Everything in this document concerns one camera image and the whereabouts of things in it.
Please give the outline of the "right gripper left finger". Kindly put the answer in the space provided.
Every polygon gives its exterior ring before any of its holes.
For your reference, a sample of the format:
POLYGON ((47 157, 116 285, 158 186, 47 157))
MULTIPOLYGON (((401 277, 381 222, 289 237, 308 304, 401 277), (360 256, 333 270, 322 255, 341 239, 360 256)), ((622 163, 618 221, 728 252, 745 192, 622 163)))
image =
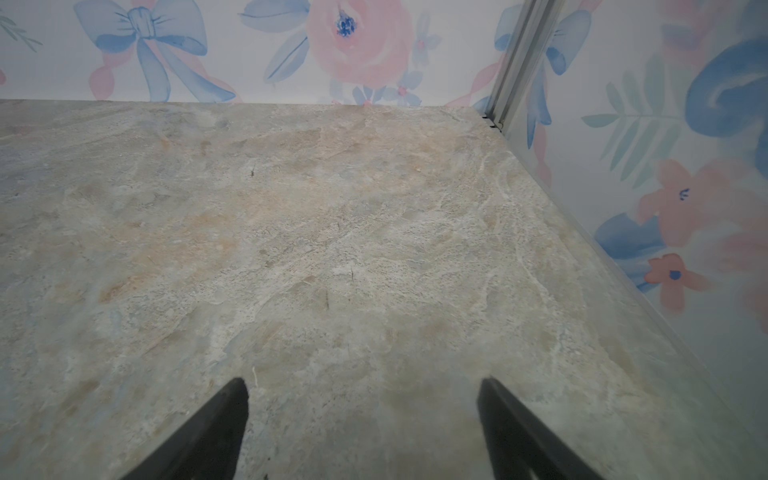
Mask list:
POLYGON ((234 378, 126 479, 232 479, 249 416, 246 383, 234 378))

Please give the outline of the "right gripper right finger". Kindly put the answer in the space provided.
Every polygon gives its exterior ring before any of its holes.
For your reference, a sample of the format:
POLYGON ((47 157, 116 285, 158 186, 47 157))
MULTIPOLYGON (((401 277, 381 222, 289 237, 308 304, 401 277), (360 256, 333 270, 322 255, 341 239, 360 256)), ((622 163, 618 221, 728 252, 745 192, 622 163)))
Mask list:
POLYGON ((499 380, 482 380, 477 408, 496 479, 601 478, 499 380))

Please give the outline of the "right aluminium corner post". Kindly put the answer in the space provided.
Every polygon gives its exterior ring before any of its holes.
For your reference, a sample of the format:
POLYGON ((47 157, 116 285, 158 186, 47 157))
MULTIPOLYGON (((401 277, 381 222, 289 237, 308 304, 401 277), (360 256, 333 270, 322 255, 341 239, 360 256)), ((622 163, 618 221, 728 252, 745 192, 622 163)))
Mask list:
POLYGON ((484 111, 491 126, 503 135, 511 129, 526 85, 537 72, 565 5, 562 0, 527 0, 519 8, 484 111))

